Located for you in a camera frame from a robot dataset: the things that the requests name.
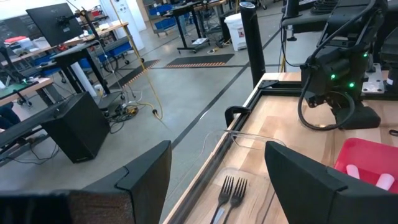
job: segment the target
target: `black mat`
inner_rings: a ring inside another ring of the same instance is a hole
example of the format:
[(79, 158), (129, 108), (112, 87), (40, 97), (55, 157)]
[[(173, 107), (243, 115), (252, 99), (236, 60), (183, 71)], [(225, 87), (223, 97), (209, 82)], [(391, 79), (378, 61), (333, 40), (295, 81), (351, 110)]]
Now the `black mat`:
[(234, 54), (208, 55), (197, 57), (176, 58), (168, 63), (166, 68), (187, 68), (187, 67), (211, 67), (220, 66), (227, 63)]
[[(144, 62), (144, 66), (146, 69), (143, 70), (141, 66), (138, 66), (132, 72), (128, 73), (127, 75), (125, 75), (123, 78), (121, 78), (119, 80), (120, 86), (124, 87), (127, 84), (132, 83), (134, 80), (136, 80), (142, 74), (144, 74), (144, 72), (146, 72), (148, 69), (150, 69), (152, 66), (154, 66), (157, 62), (159, 62), (159, 60), (149, 60), (149, 61)], [(109, 89), (118, 90), (118, 89), (120, 89), (120, 87), (119, 87), (119, 84), (116, 82), (116, 83), (113, 83), (109, 87)]]

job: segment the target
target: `fork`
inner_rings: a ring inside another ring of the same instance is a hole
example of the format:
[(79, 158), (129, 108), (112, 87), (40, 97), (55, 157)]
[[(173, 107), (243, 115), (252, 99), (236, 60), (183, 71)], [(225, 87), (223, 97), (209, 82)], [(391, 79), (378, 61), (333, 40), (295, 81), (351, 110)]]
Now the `fork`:
[(223, 206), (224, 204), (226, 204), (229, 201), (233, 185), (234, 185), (234, 177), (227, 175), (225, 177), (223, 186), (221, 188), (221, 192), (218, 195), (218, 205), (216, 208), (216, 212), (214, 213), (213, 218), (211, 219), (210, 224), (212, 224), (214, 222), (214, 219), (216, 218), (218, 210), (221, 208), (221, 206)]
[(231, 197), (231, 208), (229, 208), (228, 213), (224, 219), (223, 224), (226, 224), (226, 221), (231, 213), (232, 209), (237, 208), (241, 205), (243, 201), (244, 194), (246, 193), (246, 185), (248, 184), (248, 180), (239, 178), (238, 183), (236, 183), (234, 194)]

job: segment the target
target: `red bin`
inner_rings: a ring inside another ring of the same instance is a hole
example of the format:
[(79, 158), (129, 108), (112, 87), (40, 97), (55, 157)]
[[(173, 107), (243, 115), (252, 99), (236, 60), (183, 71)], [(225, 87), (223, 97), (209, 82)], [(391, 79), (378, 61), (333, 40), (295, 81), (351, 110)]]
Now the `red bin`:
[(347, 139), (334, 168), (347, 174), (349, 164), (355, 165), (359, 178), (369, 184), (376, 185), (381, 174), (392, 175), (395, 181), (389, 191), (398, 194), (398, 147), (358, 138)]

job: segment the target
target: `black speaker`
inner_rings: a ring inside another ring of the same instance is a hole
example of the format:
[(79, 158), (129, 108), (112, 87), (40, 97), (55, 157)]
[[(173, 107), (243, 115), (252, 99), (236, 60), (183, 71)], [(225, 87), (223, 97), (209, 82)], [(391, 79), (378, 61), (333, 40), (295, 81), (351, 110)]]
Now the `black speaker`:
[(110, 130), (88, 92), (67, 99), (42, 127), (73, 163), (94, 159)]

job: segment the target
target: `power cable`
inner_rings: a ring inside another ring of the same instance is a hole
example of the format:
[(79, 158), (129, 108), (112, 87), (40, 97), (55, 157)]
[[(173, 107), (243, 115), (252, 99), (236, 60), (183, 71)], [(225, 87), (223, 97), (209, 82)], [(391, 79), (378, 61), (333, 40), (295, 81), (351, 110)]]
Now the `power cable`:
[(30, 149), (33, 154), (35, 155), (35, 157), (37, 158), (37, 160), (18, 160), (14, 157), (3, 157), (2, 159), (0, 159), (0, 161), (5, 161), (6, 159), (21, 163), (21, 164), (35, 164), (35, 165), (42, 165), (43, 163), (53, 159), (59, 152), (60, 148), (58, 146), (57, 148), (57, 144), (55, 144), (54, 146), (54, 150), (51, 152), (51, 155), (47, 158), (40, 158), (39, 156), (37, 156), (37, 154), (33, 151), (33, 149)]
[[(123, 30), (124, 30), (124, 32), (126, 33), (127, 38), (129, 39), (131, 46), (133, 47), (134, 53), (136, 53), (137, 58), (139, 59), (139, 63), (141, 64), (142, 71), (145, 71), (145, 70), (146, 70), (146, 67), (145, 67), (144, 63), (142, 62), (142, 60), (140, 60), (141, 56), (139, 55), (139, 52), (138, 52), (138, 50), (136, 49), (136, 46), (134, 45), (134, 42), (132, 41), (132, 39), (131, 39), (131, 37), (130, 37), (128, 31), (126, 30), (126, 27), (123, 26), (122, 20), (121, 20), (120, 17), (119, 17), (119, 14), (118, 14), (118, 12), (117, 12), (117, 10), (116, 10), (114, 4), (113, 4), (113, 1), (112, 1), (112, 0), (109, 0), (109, 1), (110, 1), (111, 5), (112, 5), (112, 7), (113, 7), (113, 10), (114, 10), (116, 16), (118, 17), (118, 20), (119, 20), (119, 22), (120, 22), (120, 25), (123, 27)], [(153, 92), (154, 95), (155, 95), (156, 101), (157, 101), (158, 104), (159, 104), (159, 107), (160, 107), (160, 114), (158, 114), (158, 112), (157, 112), (157, 110), (155, 109), (155, 106), (154, 106), (154, 105), (152, 105), (152, 104), (150, 104), (150, 103), (140, 103), (140, 104), (150, 106), (150, 107), (152, 108), (152, 113), (155, 115), (155, 117), (156, 117), (157, 119), (161, 120), (161, 119), (163, 118), (163, 107), (162, 107), (162, 103), (161, 103), (160, 100), (159, 100), (159, 96), (157, 95), (157, 93), (156, 93), (156, 91), (155, 91), (155, 88), (154, 88), (154, 86), (153, 86), (153, 84), (152, 84), (152, 80), (149, 78), (149, 75), (146, 74), (146, 73), (145, 73), (144, 75), (145, 75), (145, 77), (147, 78), (148, 83), (149, 83), (149, 85), (150, 85), (150, 88), (152, 89), (152, 92)]]

